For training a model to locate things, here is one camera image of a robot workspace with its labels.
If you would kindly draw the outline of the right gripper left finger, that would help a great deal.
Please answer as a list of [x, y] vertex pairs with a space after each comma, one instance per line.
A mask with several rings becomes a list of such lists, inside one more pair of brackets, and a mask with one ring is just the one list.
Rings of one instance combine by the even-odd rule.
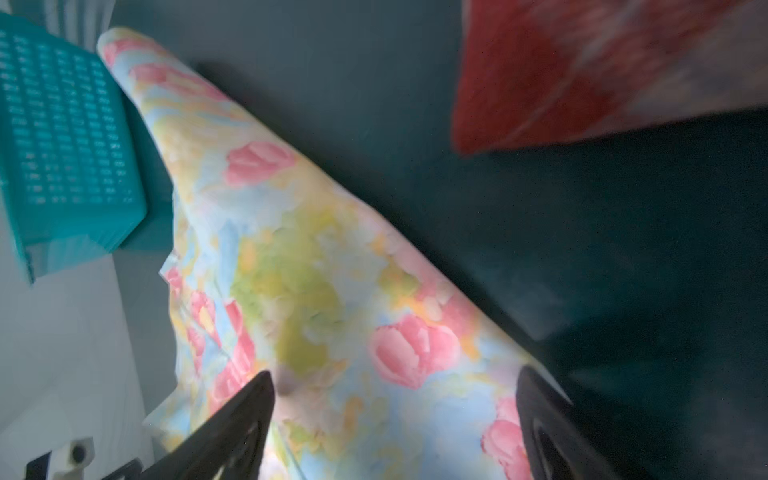
[[257, 479], [275, 405], [263, 371], [143, 479]]

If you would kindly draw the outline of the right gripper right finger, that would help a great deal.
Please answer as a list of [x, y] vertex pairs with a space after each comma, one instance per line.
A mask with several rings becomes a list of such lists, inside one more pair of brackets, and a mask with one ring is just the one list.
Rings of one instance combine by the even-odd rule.
[[620, 477], [574, 423], [571, 405], [529, 366], [519, 374], [516, 404], [533, 479]]

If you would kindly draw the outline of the red plaid skirt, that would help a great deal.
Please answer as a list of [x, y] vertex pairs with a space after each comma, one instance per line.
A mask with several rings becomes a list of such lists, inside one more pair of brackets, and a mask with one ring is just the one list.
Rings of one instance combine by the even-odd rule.
[[760, 107], [763, 1], [466, 1], [452, 114], [463, 155]]

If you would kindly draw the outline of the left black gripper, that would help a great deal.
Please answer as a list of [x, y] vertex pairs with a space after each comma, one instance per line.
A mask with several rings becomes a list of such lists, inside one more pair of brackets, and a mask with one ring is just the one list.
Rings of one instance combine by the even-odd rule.
[[[84, 479], [86, 463], [72, 464], [61, 459], [54, 460], [54, 452], [48, 452], [27, 463], [25, 480], [44, 479]], [[139, 479], [143, 471], [143, 464], [139, 459], [134, 459], [113, 470], [103, 477], [103, 480], [132, 480]]]

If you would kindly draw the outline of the floral yellow skirt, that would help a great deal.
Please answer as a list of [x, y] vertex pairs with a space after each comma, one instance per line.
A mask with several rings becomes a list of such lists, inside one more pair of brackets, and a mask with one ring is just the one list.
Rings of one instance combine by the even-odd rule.
[[534, 358], [394, 226], [153, 39], [97, 52], [173, 185], [161, 268], [176, 450], [253, 377], [275, 387], [264, 479], [529, 479], [517, 382]]

